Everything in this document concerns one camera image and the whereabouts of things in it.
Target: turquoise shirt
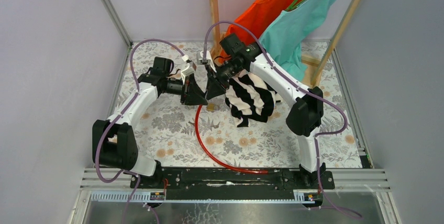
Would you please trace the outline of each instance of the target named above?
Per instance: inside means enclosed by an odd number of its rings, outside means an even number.
[[[301,42],[325,21],[335,1],[303,0],[290,12],[283,10],[259,38],[276,63],[299,81],[307,69],[302,63]]]

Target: floral tablecloth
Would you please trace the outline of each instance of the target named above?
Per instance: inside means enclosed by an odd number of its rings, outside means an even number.
[[[185,54],[195,59],[203,43],[175,43]],[[303,52],[321,58],[327,48],[325,42],[303,44]],[[147,72],[154,57],[171,58],[176,68],[183,61],[180,55],[167,44],[146,43],[134,55],[136,75]],[[206,72],[198,66],[196,80],[204,90]],[[328,62],[322,74],[320,88],[324,97],[346,109],[333,64]],[[129,64],[121,85],[118,106],[135,89]],[[230,115],[224,96],[210,102],[218,107],[207,111],[205,107],[199,118],[199,130],[208,150],[227,164],[243,167],[298,167],[300,154],[296,135],[285,124],[290,111],[286,103],[276,105],[267,123],[250,120],[250,127],[237,128]],[[162,94],[143,114],[135,135],[139,150],[146,156],[159,160],[163,166],[217,166],[202,150],[194,131],[197,106],[183,106],[175,95]],[[343,124],[340,114],[324,106],[321,131],[339,129]],[[351,127],[339,135],[320,137],[320,153],[327,167],[362,167]]]

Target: wooden post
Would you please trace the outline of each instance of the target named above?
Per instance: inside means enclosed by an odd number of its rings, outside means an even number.
[[[331,53],[333,52],[333,49],[338,44],[339,39],[341,38],[342,34],[344,33],[348,23],[350,22],[350,19],[352,18],[353,14],[356,11],[356,8],[358,7],[360,2],[361,2],[361,0],[352,0],[351,1],[350,6],[348,7],[344,17],[342,18],[341,23],[339,24],[338,29],[335,32],[335,35],[331,39],[330,45],[328,46],[327,50],[325,51],[325,54],[322,57],[318,68],[316,69],[315,73],[313,74],[313,77],[311,78],[312,85],[319,83],[320,75],[322,73],[322,70],[325,67],[325,64],[327,63],[328,59],[330,58]]]
[[[212,24],[217,23],[219,21],[219,3],[217,0],[209,0],[209,5],[211,9],[211,22]],[[213,49],[212,51],[219,52],[220,51],[220,27],[216,25],[213,29]]]

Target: red hose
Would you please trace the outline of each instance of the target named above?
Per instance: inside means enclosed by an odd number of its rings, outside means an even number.
[[[198,124],[198,120],[199,120],[199,114],[201,113],[201,109],[202,109],[202,105],[199,105],[199,108],[197,108],[197,112],[196,112],[196,119],[194,120],[194,128],[196,129],[196,136],[197,136],[197,140],[199,141],[199,144],[201,144],[202,149],[204,149],[204,152],[212,159],[214,160],[216,163],[218,163],[219,165],[228,168],[230,170],[236,171],[236,172],[241,172],[241,173],[250,173],[250,174],[268,174],[268,170],[247,170],[247,169],[242,169],[242,168],[238,168],[238,167],[234,167],[231,165],[227,165],[225,163],[223,163],[222,161],[218,160],[216,157],[214,157],[208,150],[207,148],[204,146],[204,143],[202,142],[201,139],[201,135],[199,134],[199,124]]]

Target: clothing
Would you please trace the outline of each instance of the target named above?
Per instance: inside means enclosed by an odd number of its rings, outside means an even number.
[[[236,20],[238,23],[248,30],[250,30],[257,38],[259,38],[265,29],[270,25],[280,14],[280,12],[286,9],[293,0],[256,0],[254,3]],[[225,35],[235,33],[241,42],[246,45],[254,42],[254,39],[243,29],[230,25]],[[225,52],[221,53],[221,56],[226,58]]]
[[[267,122],[274,105],[282,99],[267,83],[246,70],[230,79],[229,84],[225,103],[237,127],[250,126],[248,119]]]
[[[325,21],[335,1],[304,0],[295,10],[283,10],[259,39],[276,63],[299,81],[307,69],[302,64],[301,42]]]

